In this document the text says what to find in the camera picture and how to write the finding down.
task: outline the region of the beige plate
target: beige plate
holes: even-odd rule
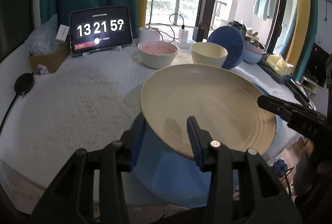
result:
[[[231,149],[255,148],[263,154],[276,133],[274,114],[258,107],[260,90],[225,69],[175,65],[155,72],[140,95],[144,117],[171,148],[192,159],[188,116]]]

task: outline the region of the hanging light blue towel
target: hanging light blue towel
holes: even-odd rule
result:
[[[273,18],[276,0],[256,0],[252,12],[263,21]]]

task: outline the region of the cream bowl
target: cream bowl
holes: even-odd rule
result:
[[[164,41],[144,41],[138,46],[143,63],[152,69],[161,69],[169,66],[179,48]]]
[[[212,42],[197,42],[191,46],[191,56],[195,64],[221,67],[226,58],[227,50]]]

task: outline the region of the yellow bowl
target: yellow bowl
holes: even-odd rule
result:
[[[191,46],[191,56],[195,64],[221,67],[224,64],[227,55],[227,50],[215,43],[197,42]]]

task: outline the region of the person's hand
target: person's hand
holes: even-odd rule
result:
[[[305,146],[308,157],[311,157],[312,153],[315,150],[315,146],[312,141],[308,140],[307,145]],[[317,166],[317,172],[320,175],[327,175],[332,172],[332,160],[324,160]]]

